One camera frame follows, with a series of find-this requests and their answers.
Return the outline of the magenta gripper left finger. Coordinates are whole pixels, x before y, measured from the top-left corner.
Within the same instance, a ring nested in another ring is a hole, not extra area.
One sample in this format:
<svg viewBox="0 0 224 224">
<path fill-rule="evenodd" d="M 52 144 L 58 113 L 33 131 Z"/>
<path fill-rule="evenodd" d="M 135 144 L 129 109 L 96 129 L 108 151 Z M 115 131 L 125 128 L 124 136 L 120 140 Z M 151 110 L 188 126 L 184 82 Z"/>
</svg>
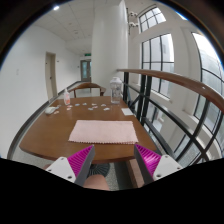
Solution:
<svg viewBox="0 0 224 224">
<path fill-rule="evenodd" d="M 46 171 L 78 186 L 83 186 L 94 156 L 95 147 L 91 145 L 68 158 L 59 157 Z"/>
</svg>

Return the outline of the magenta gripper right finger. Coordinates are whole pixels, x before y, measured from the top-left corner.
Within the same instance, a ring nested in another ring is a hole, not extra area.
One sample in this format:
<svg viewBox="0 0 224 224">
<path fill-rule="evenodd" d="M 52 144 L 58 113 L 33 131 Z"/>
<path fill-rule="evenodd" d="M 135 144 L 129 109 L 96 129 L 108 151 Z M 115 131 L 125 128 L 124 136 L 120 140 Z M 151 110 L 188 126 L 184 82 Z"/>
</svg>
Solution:
<svg viewBox="0 0 224 224">
<path fill-rule="evenodd" d="M 169 155 L 159 155 L 137 144 L 134 145 L 134 156 L 145 185 L 182 169 L 182 166 Z"/>
</svg>

